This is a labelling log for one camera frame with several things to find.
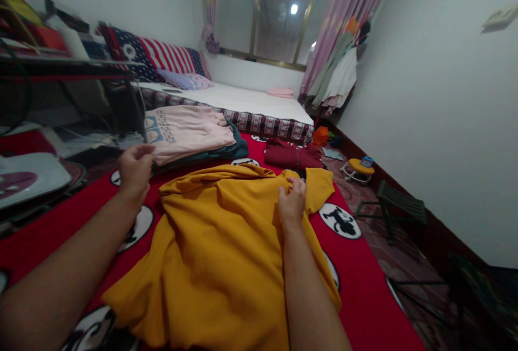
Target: red bed cover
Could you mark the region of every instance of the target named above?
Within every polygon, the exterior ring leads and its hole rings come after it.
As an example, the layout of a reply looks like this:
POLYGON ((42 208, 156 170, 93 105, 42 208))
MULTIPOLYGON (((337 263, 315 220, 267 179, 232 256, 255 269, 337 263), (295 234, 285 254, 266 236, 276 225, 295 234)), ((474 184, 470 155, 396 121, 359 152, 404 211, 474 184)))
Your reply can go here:
MULTIPOLYGON (((250 157, 233 163, 255 162, 279 174, 282 169, 264 163, 265 139, 243 135, 250 157)), ((99 297, 148 251, 153 230, 163 209, 158 188, 191 171, 231 161, 198 164, 156 176, 151 190, 109 273, 97 289, 83 318, 64 349, 146 350, 127 330, 113 329, 115 317, 99 297)), ((117 192, 118 172, 108 174, 81 193, 48 212, 41 219, 0 242, 0 281, 7 286, 18 282, 58 246, 79 230, 117 192)), ((322 249, 332 263, 343 309, 340 318, 355 351, 424 349, 411 323, 394 299, 385 275, 356 222, 348 222, 350 209, 335 185, 335 193, 319 213, 310 217, 322 249), (354 233, 343 233, 339 223, 350 223, 354 233)))

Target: red box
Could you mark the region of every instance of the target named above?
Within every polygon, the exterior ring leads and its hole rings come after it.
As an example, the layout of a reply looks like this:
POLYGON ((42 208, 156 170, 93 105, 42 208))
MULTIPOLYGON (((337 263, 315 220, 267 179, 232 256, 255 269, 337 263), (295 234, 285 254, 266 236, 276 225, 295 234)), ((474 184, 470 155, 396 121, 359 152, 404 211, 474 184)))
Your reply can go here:
POLYGON ((65 42, 57 30, 33 24, 27 24, 27 27, 41 46, 65 52, 67 51, 65 42))

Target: yellow stool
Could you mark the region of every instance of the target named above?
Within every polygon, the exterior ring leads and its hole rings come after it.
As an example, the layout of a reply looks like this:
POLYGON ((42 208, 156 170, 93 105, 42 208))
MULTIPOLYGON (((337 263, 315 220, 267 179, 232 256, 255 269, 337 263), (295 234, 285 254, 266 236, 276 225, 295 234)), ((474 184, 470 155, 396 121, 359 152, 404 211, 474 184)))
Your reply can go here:
POLYGON ((358 159, 350 159, 348 162, 345 163, 345 165, 342 166, 340 171, 345 173, 346 181, 353 179, 355 181, 358 181, 358 182, 364 183, 364 184, 368 183, 371 180, 372 175, 374 174, 374 168, 372 168, 372 167, 368 168, 368 167, 363 166, 361 160, 358 160, 358 159), (348 173, 347 171, 345 171, 345 168, 347 168, 347 167, 351 167, 353 169, 353 171, 351 173, 348 173), (356 173, 360 173, 360 174, 363 174, 364 176, 367 176, 367 179, 362 180, 358 177, 355 177, 356 173))

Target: bed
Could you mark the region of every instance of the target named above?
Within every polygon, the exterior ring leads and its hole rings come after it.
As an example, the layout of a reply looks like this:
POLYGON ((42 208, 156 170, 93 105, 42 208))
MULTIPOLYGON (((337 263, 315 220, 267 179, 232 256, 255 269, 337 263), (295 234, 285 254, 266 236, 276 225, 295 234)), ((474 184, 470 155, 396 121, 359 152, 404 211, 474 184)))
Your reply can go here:
MULTIPOLYGON (((275 174, 282 172, 283 169, 264 162, 266 142, 262 138, 244 134, 243 139, 250 151, 246 159, 197 164, 155 175, 151 179, 151 189, 133 229, 63 349, 150 350, 128 330, 114 327, 116 317, 100 296, 149 251, 154 229, 163 214, 158 197, 158 188, 163 184, 187 173, 226 163, 253 163, 271 169, 275 174)), ((115 195, 119 183, 117 171, 107 174, 42 218, 0 240, 0 281, 3 281, 0 282, 0 293, 4 286, 18 282, 78 231, 115 195)), ((349 207, 336 184, 333 185, 335 193, 319 212, 311 215, 310 223, 337 284, 343 305, 339 316, 352 349, 424 350, 356 221, 350 216, 349 207), (340 224, 343 223, 350 224, 349 228, 341 229, 340 224)))
POLYGON ((307 144, 313 140, 313 119, 295 99, 278 98, 263 92, 214 82, 200 91, 182 91, 157 82, 141 82, 148 109, 163 106, 209 106, 247 134, 276 136, 307 144))

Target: pink pillow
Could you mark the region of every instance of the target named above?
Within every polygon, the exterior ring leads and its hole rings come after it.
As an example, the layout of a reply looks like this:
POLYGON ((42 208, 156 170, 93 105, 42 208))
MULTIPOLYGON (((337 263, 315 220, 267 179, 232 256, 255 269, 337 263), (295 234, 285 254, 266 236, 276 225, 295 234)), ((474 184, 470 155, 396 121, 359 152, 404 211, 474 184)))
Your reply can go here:
POLYGON ((181 90, 206 90, 214 87, 212 81, 197 73, 175 73, 168 70, 156 70, 166 82, 181 90))

